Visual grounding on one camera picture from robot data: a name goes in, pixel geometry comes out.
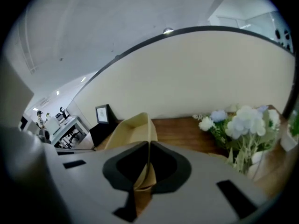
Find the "curved wall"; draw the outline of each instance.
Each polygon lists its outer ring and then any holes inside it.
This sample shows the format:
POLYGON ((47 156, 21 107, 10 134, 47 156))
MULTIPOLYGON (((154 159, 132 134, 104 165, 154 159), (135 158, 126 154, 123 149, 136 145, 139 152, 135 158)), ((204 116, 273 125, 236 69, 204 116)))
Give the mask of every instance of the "curved wall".
POLYGON ((152 119, 189 116, 232 103, 274 105, 288 100, 295 57, 251 35, 199 31, 142 47, 102 71, 74 98, 89 126, 95 107, 109 104, 118 119, 140 112, 152 119))

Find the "white table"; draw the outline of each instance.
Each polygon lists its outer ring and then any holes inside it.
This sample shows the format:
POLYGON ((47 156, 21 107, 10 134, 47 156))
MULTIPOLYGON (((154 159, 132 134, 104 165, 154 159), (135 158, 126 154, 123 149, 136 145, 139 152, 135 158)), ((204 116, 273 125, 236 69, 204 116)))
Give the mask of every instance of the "white table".
POLYGON ((50 141, 52 145, 55 145, 57 142, 63 144, 60 139, 64 136, 64 134, 73 126, 81 132, 88 134, 88 131, 84 128, 84 126, 78 120, 76 116, 69 116, 65 121, 60 124, 60 128, 52 135, 50 135, 50 141))

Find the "picture frame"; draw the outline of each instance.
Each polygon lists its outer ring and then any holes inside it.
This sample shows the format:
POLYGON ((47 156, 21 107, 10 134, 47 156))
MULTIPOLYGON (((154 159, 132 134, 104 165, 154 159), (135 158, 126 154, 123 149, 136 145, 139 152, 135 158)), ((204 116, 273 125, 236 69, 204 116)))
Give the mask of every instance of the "picture frame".
POLYGON ((95 107, 97 122, 100 124, 109 124, 108 105, 100 105, 95 107))

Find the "blue flower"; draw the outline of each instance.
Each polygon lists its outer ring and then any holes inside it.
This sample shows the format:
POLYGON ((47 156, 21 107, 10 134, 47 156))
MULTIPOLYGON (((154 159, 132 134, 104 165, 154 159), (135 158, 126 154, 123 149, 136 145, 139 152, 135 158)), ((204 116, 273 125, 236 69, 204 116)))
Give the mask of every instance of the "blue flower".
POLYGON ((262 105, 257 108, 257 111, 264 113, 268 108, 269 106, 262 105))
POLYGON ((213 111, 211 113, 211 119, 215 123, 224 121, 225 119, 227 119, 227 117, 228 117, 228 114, 224 110, 213 111))

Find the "person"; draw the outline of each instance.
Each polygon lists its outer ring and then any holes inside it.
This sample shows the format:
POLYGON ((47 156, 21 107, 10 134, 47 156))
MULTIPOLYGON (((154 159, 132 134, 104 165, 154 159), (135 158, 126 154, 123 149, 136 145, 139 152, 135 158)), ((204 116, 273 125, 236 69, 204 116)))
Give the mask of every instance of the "person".
POLYGON ((45 128, 45 126, 44 126, 44 124, 45 124, 45 121, 42 119, 42 113, 43 112, 41 112, 40 110, 38 110, 37 111, 37 124, 38 124, 38 126, 41 128, 41 129, 44 129, 45 128))

